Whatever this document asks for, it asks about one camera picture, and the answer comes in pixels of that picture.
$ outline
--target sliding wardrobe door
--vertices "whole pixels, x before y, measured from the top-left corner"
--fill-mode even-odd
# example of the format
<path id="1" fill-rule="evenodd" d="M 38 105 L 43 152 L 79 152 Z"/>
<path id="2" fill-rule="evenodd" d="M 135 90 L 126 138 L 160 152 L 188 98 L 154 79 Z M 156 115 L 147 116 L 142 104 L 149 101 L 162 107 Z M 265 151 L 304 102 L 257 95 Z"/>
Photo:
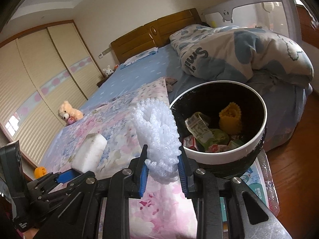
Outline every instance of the sliding wardrobe door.
<path id="1" fill-rule="evenodd" d="M 103 78 L 100 70 L 90 57 L 74 24 L 48 27 L 51 39 L 72 77 L 89 98 Z"/>
<path id="2" fill-rule="evenodd" d="M 74 108 L 80 108 L 87 101 L 61 61 L 47 29 L 19 38 L 18 47 L 31 80 L 53 114 L 58 117 L 64 100 Z"/>
<path id="3" fill-rule="evenodd" d="M 21 60 L 17 40 L 0 48 L 0 122 L 34 164 L 63 127 L 41 98 Z"/>
<path id="4" fill-rule="evenodd" d="M 33 108 L 14 139 L 19 139 L 23 150 L 38 164 L 52 139 L 65 126 L 58 116 L 64 100 L 80 107 L 86 98 L 64 67 L 47 29 L 16 40 L 25 70 L 37 89 L 31 98 Z"/>

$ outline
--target plush bunny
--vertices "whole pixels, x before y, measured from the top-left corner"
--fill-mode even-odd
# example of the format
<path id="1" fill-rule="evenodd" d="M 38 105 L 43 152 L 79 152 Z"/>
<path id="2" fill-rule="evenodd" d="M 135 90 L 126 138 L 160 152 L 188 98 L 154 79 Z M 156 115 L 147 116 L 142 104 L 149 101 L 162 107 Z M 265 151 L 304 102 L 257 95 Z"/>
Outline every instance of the plush bunny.
<path id="1" fill-rule="evenodd" d="M 104 68 L 103 72 L 106 76 L 109 76 L 114 73 L 114 71 L 110 68 L 110 66 L 108 66 L 107 68 Z"/>
<path id="2" fill-rule="evenodd" d="M 61 119 L 63 119 L 68 125 L 83 118 L 83 113 L 77 109 L 72 108 L 68 101 L 64 101 L 59 108 L 58 112 Z"/>

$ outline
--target black clamp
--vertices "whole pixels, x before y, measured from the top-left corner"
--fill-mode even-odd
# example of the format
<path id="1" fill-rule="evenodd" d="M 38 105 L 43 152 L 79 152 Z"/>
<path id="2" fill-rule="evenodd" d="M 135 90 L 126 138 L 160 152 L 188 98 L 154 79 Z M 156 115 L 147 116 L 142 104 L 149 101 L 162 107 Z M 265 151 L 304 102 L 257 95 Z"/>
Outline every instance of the black clamp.
<path id="1" fill-rule="evenodd" d="M 178 171 L 182 191 L 192 199 L 197 239 L 223 238 L 220 197 L 224 198 L 230 239 L 291 238 L 256 194 L 238 177 L 216 178 L 198 167 L 180 147 Z M 111 178 L 97 180 L 93 172 L 75 170 L 49 173 L 26 184 L 19 162 L 19 142 L 0 149 L 4 175 L 17 207 L 15 226 L 20 231 L 40 230 L 34 239 L 94 239 L 98 236 L 103 198 L 107 197 L 103 239 L 129 239 L 129 198 L 140 199 L 146 188 L 147 145 L 128 168 Z M 66 188 L 51 192 L 59 183 Z"/>

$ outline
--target pink floral fabric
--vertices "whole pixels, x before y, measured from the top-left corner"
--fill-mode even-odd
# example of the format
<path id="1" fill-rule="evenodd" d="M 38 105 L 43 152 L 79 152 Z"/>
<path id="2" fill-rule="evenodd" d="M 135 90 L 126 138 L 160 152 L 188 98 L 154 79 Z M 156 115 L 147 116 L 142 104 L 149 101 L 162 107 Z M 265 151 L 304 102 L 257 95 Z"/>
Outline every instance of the pink floral fabric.
<path id="1" fill-rule="evenodd" d="M 168 102 L 165 78 L 91 108 L 84 118 L 57 135 L 43 156 L 40 165 L 52 172 L 71 167 L 72 159 L 89 133 L 100 133 L 107 139 L 98 169 L 97 179 L 111 177 L 128 167 L 131 159 L 139 157 L 141 147 L 131 122 L 131 109 L 141 99 L 158 98 Z M 99 226 L 102 238 L 103 218 Z M 148 177 L 142 199 L 130 199 L 130 235 L 132 239 L 196 238 L 197 220 L 192 201 L 186 199 L 180 182 L 161 185 Z"/>

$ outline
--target comforter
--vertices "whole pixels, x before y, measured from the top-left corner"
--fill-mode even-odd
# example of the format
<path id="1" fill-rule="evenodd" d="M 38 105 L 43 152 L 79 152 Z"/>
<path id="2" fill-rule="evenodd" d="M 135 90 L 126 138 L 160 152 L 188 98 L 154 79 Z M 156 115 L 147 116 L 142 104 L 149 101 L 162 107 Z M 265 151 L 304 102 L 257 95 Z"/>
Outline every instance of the comforter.
<path id="1" fill-rule="evenodd" d="M 258 71 L 253 88 L 260 92 L 278 81 L 308 88 L 314 74 L 297 43 L 269 30 L 195 24 L 172 34 L 170 41 L 183 71 L 209 81 L 246 83 Z"/>

